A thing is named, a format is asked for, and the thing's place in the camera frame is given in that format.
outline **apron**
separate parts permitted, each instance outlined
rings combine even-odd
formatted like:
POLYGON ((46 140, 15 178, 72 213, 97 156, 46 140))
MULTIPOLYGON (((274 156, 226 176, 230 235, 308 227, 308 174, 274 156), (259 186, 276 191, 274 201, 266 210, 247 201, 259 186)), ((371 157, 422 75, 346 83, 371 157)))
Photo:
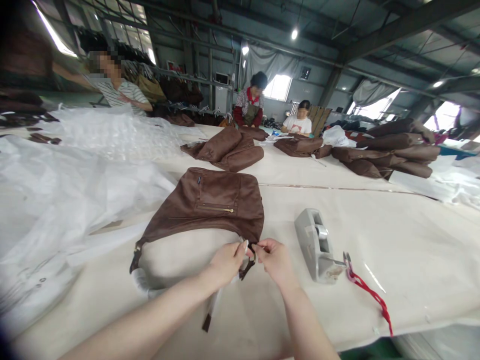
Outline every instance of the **apron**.
POLYGON ((246 125, 248 125, 249 127, 252 126, 254 119, 257 116, 257 113, 259 112, 259 109, 260 109, 260 106, 255 106, 250 101, 250 104, 248 105, 248 110, 246 111, 246 114, 243 117, 243 121, 245 122, 246 125))

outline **hand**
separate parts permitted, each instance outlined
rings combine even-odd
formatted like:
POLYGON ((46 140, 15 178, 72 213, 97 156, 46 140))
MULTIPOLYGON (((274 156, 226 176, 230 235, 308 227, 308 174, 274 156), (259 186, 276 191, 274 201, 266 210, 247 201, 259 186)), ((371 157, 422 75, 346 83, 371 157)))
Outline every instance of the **hand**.
POLYGON ((210 265, 204 270, 215 290, 229 284, 238 274, 245 254, 249 258, 253 257, 252 251, 247 249, 247 241, 225 244, 215 253, 210 265))
POLYGON ((118 100, 126 102, 126 103, 130 103, 130 104, 134 103, 134 100, 127 97, 123 92, 120 93, 120 96, 118 97, 118 100))
POLYGON ((263 263, 265 271, 278 285, 280 291, 300 287, 295 276, 289 252, 285 245, 272 238, 266 238, 258 244, 252 244, 258 262, 263 263))

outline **woman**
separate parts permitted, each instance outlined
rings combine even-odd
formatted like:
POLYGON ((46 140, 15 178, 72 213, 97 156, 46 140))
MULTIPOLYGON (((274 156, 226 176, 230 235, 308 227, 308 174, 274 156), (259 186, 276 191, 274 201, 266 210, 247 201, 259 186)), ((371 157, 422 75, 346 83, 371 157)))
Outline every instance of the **woman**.
POLYGON ((309 137, 312 132, 312 121, 309 119, 310 101, 303 100, 298 104, 296 115, 290 115, 283 122, 282 133, 301 134, 309 137))
MULTIPOLYGON (((340 360, 300 287, 287 248, 272 238, 252 247, 280 290, 295 359, 340 360)), ((245 253, 253 256, 246 241, 222 246, 199 275, 180 281, 156 299, 112 322, 60 360, 151 359, 200 304, 231 282, 245 253)))
POLYGON ((257 72, 251 77, 250 87, 243 89, 236 98, 233 118, 238 126, 258 128, 264 115, 263 91, 269 81, 263 72, 257 72))
POLYGON ((111 56, 106 51, 100 51, 98 54, 91 52, 90 56, 96 58, 96 67, 103 73, 103 77, 72 74, 55 62, 52 69, 62 78, 87 88, 100 90, 111 107, 129 103, 133 113, 138 116, 146 116, 145 112, 153 110, 152 105, 139 87, 122 77, 122 67, 114 56, 111 56))

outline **red string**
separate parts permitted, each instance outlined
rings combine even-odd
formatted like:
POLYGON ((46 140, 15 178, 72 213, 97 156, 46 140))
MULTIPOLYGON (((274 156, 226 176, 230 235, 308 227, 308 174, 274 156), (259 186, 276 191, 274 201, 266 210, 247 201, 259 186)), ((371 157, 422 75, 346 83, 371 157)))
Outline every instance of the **red string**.
POLYGON ((386 322, 388 323, 388 327, 390 329, 390 336, 394 336, 394 331, 392 330, 392 321, 390 320, 389 310, 387 309, 387 304, 385 301, 378 295, 375 291, 373 291, 369 286, 362 280, 360 276, 350 270, 350 277, 354 280, 353 282, 362 288, 363 290, 370 293, 371 296, 380 304, 381 306, 381 315, 385 318, 386 322))

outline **red collar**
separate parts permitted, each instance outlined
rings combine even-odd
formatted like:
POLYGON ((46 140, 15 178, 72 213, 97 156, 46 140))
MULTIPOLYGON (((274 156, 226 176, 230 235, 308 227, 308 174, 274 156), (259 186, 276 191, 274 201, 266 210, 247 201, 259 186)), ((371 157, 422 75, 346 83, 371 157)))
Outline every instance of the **red collar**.
POLYGON ((250 92, 250 87, 246 89, 246 96, 248 97, 248 101, 250 101, 252 104, 255 104, 259 100, 259 96, 257 96, 255 99, 252 99, 252 93, 250 92))

